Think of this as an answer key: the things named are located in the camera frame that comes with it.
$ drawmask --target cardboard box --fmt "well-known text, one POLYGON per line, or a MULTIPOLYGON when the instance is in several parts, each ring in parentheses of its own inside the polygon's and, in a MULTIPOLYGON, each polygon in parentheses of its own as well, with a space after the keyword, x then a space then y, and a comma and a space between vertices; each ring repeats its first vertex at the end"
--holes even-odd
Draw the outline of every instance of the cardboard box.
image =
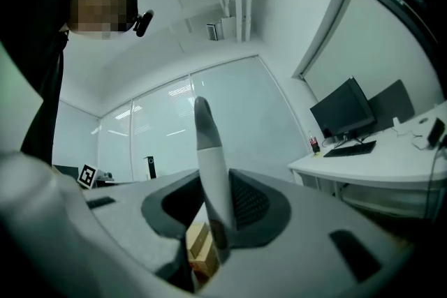
POLYGON ((196 258, 207 238, 208 227, 204 223, 192 223, 186 231, 186 249, 188 260, 196 258))
POLYGON ((199 271, 207 277, 211 277, 216 272, 219 263, 217 261, 216 253, 214 252, 211 232, 208 232, 197 257, 189 260, 189 265, 194 271, 199 271))

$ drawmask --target black monitor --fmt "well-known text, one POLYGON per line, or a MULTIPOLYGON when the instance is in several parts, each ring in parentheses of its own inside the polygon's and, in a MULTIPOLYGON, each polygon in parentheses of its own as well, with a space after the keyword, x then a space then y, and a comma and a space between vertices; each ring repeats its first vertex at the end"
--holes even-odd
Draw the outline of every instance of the black monitor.
POLYGON ((353 77, 310 110, 324 138, 354 132, 376 121, 362 89, 353 77))

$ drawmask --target red bottle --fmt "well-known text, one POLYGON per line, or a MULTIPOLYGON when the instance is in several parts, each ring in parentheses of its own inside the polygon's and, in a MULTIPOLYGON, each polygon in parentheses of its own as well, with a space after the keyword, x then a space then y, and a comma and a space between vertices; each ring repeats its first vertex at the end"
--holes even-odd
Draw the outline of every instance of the red bottle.
POLYGON ((316 137, 314 137, 310 131, 309 131, 309 141, 310 141, 312 150, 314 151, 315 154, 317 154, 320 151, 320 146, 318 145, 318 141, 316 140, 316 137))

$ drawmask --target glass wall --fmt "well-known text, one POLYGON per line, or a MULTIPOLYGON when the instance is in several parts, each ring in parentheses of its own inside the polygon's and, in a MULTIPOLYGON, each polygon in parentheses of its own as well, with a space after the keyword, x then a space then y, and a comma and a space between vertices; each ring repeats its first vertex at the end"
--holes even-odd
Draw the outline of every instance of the glass wall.
POLYGON ((131 102, 101 119, 98 142, 98 167, 111 172, 115 181, 132 181, 131 102))
POLYGON ((292 181, 289 163, 307 155, 298 124, 258 57, 208 68, 191 76, 205 97, 228 167, 292 181))
POLYGON ((100 168, 120 181, 149 179, 148 156, 157 177, 197 168, 196 96, 210 102, 228 167, 293 181, 287 165, 307 155, 307 145, 258 57, 192 73, 134 99, 132 115, 128 103, 105 116, 100 168))
POLYGON ((96 165, 98 117, 59 101, 53 141, 53 165, 76 167, 96 165))
POLYGON ((197 168, 194 95, 188 77, 134 100, 133 176, 149 179, 148 156, 158 177, 197 168))

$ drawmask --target keyboard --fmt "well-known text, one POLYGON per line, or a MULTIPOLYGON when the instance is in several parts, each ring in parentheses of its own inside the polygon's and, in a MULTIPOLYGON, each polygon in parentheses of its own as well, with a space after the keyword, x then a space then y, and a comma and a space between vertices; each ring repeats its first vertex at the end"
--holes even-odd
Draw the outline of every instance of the keyboard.
POLYGON ((369 154, 375 146, 376 141, 373 140, 372 142, 353 145, 351 147, 333 149, 326 153, 325 157, 330 158, 331 156, 358 156, 361 154, 369 154))

